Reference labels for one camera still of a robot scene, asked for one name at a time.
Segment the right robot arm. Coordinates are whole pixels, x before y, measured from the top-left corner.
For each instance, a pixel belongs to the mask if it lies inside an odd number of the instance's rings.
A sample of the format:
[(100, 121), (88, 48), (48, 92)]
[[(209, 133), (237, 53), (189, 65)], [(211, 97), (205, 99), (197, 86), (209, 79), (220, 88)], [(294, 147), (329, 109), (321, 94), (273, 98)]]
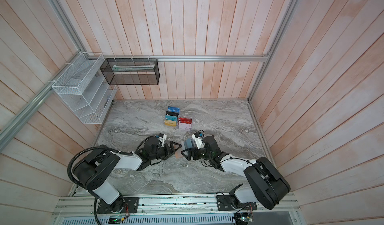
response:
[(245, 159), (221, 151), (214, 136), (194, 133), (183, 142), (181, 154), (187, 160), (201, 160), (204, 166), (247, 179), (248, 184), (237, 185), (227, 196), (234, 208), (247, 203), (260, 203), (272, 210), (291, 191), (289, 183), (266, 158)]

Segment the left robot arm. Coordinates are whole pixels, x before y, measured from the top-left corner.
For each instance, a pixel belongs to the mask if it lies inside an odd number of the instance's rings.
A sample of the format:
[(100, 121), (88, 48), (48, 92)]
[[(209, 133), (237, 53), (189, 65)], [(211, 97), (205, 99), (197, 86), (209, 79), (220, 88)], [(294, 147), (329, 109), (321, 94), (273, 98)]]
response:
[(142, 171), (150, 165), (167, 160), (182, 145), (173, 141), (166, 143), (166, 139), (164, 134), (149, 136), (132, 152), (106, 145), (87, 148), (70, 160), (68, 177), (116, 213), (123, 208), (125, 201), (121, 192), (108, 182), (110, 174), (117, 169)]

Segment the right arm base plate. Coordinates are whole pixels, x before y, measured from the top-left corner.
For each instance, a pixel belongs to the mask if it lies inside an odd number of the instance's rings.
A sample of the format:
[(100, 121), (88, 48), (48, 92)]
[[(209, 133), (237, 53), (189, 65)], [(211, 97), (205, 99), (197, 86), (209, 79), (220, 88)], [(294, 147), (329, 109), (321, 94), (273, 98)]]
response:
[(217, 208), (219, 211), (238, 211), (240, 209), (247, 211), (256, 211), (256, 203), (241, 203), (235, 196), (216, 193)]

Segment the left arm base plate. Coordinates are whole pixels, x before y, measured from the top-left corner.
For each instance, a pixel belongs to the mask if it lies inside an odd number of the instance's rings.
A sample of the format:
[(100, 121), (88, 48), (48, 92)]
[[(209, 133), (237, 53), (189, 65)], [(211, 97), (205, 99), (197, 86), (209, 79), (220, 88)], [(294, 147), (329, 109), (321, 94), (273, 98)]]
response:
[(139, 197), (118, 198), (111, 205), (99, 199), (97, 214), (135, 214), (139, 206)]

